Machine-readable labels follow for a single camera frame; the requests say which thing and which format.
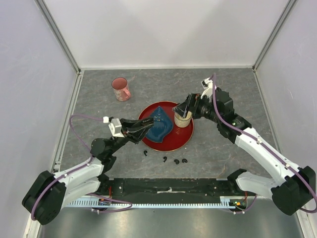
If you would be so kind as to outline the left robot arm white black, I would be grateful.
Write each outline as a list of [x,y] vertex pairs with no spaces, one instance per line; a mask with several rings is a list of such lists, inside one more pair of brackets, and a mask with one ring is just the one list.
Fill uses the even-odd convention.
[[115,152],[128,142],[138,144],[153,127],[154,119],[118,119],[103,117],[110,138],[97,138],[88,147],[90,156],[84,162],[61,172],[41,172],[22,200],[31,219],[41,225],[50,223],[72,201],[91,193],[107,193],[109,184],[105,175],[115,161]]

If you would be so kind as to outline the aluminium frame post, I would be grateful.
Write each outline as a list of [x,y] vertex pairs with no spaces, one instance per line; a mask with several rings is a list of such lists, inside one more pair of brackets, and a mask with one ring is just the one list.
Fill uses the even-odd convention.
[[288,0],[282,13],[280,14],[277,22],[275,23],[271,33],[269,34],[264,46],[262,47],[257,59],[255,60],[252,70],[255,73],[259,66],[261,65],[262,61],[264,60],[265,56],[267,55],[270,47],[272,46],[274,40],[278,36],[281,28],[283,27],[285,21],[287,20],[288,16],[290,15],[291,11],[293,10],[294,6],[296,5],[297,0]]
[[62,51],[66,55],[68,61],[70,62],[72,68],[75,70],[77,74],[80,74],[81,68],[77,63],[74,55],[72,54],[65,38],[63,37],[57,23],[55,22],[53,15],[51,14],[47,4],[44,0],[35,0],[36,5],[38,6],[39,10],[41,11],[44,19],[46,20],[48,26],[50,27],[52,33],[54,34],[57,42],[59,43]]

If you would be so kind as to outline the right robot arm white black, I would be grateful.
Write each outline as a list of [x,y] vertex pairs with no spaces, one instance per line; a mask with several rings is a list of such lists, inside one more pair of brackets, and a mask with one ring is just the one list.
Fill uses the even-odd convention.
[[315,171],[291,162],[267,143],[245,118],[235,113],[229,93],[214,89],[211,95],[189,94],[173,111],[181,118],[191,113],[192,119],[215,122],[223,137],[246,151],[270,174],[265,178],[239,169],[227,178],[230,194],[247,191],[268,198],[286,215],[298,210],[310,212],[303,207],[317,198]]

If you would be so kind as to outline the right aluminium frame post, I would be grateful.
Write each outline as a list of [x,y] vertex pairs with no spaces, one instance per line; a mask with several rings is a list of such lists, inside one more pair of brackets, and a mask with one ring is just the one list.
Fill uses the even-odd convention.
[[264,46],[262,47],[257,59],[255,60],[252,70],[255,73],[259,66],[261,65],[262,61],[264,60],[265,56],[267,55],[270,47],[272,46],[274,40],[278,36],[281,28],[283,27],[285,21],[287,20],[288,16],[290,15],[291,11],[293,10],[294,6],[296,5],[297,0],[288,0],[282,13],[280,14],[277,22],[275,23],[271,33],[269,34]]

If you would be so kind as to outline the left aluminium frame post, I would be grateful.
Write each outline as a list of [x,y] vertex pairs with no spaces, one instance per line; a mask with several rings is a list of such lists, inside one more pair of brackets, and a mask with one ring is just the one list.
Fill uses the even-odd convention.
[[70,62],[72,68],[75,70],[77,74],[80,74],[81,68],[77,63],[74,55],[72,54],[65,38],[63,37],[57,23],[55,22],[53,15],[51,14],[47,4],[44,0],[35,0],[36,5],[38,6],[39,10],[41,11],[44,19],[46,20],[48,26],[50,27],[52,33],[54,34],[57,42],[59,43],[62,51],[66,55],[68,61]]

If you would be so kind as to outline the red round tray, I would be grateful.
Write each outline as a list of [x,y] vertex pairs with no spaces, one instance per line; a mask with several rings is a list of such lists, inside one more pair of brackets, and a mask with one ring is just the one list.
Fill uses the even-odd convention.
[[189,125],[185,128],[180,128],[174,123],[174,112],[172,108],[175,107],[177,103],[171,101],[159,101],[150,104],[139,115],[139,119],[149,117],[150,114],[158,107],[161,106],[166,114],[169,116],[170,120],[173,122],[172,131],[163,138],[162,143],[153,142],[146,137],[142,140],[148,147],[156,151],[175,151],[183,147],[192,137],[194,132],[194,122],[191,119]]

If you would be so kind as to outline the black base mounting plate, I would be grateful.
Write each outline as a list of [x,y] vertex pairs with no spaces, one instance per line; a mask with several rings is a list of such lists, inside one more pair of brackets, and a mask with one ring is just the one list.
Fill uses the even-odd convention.
[[133,204],[218,203],[221,196],[243,195],[215,178],[114,178],[98,194]]

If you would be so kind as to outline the beige ceramic cup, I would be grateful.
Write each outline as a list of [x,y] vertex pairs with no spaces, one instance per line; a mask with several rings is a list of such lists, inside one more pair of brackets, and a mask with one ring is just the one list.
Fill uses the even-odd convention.
[[178,113],[174,113],[174,123],[179,128],[185,128],[190,124],[192,113],[188,112],[185,118],[181,117]]

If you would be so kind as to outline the pink floral mug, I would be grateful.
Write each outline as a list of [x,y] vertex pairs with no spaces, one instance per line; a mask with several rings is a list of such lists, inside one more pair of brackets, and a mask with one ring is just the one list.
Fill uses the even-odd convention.
[[131,98],[131,93],[128,87],[128,81],[123,77],[115,78],[111,86],[114,90],[115,97],[118,101],[124,102]]

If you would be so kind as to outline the blue shell-shaped dish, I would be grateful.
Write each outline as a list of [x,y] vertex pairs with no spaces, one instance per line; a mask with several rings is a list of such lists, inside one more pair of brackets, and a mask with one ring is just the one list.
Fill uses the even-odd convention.
[[142,118],[152,117],[154,119],[154,125],[145,136],[147,140],[163,143],[164,138],[172,132],[174,127],[171,113],[171,108],[161,105],[150,105],[144,109]]

